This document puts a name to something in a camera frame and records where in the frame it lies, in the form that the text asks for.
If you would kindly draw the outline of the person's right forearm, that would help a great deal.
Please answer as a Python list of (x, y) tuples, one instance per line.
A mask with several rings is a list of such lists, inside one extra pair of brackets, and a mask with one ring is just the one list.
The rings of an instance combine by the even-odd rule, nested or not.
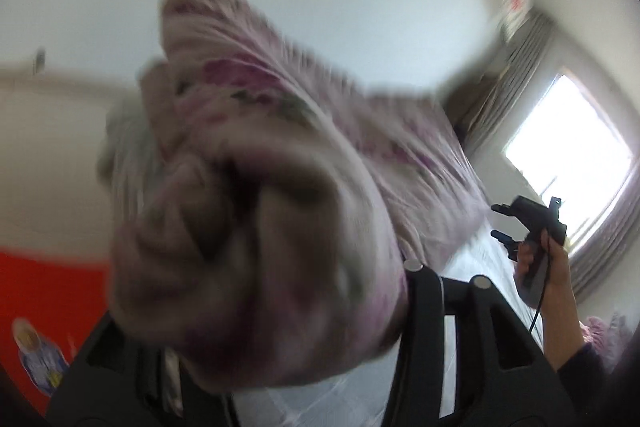
[(582, 337), (572, 293), (544, 298), (544, 355), (577, 413), (585, 413), (600, 395), (606, 373), (591, 343)]

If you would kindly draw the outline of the person's right hand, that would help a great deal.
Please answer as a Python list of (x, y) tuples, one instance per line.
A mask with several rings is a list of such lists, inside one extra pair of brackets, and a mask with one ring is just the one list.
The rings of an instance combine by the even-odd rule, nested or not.
[(514, 269), (514, 282), (521, 299), (529, 308), (540, 308), (542, 313), (548, 310), (556, 311), (563, 303), (574, 303), (572, 281), (570, 280), (570, 259), (564, 247), (555, 242), (547, 230), (540, 234), (539, 246), (544, 250), (544, 257), (548, 261), (544, 273), (544, 289), (538, 297), (525, 297), (524, 279), (533, 268), (537, 245), (530, 242), (521, 243), (518, 261)]

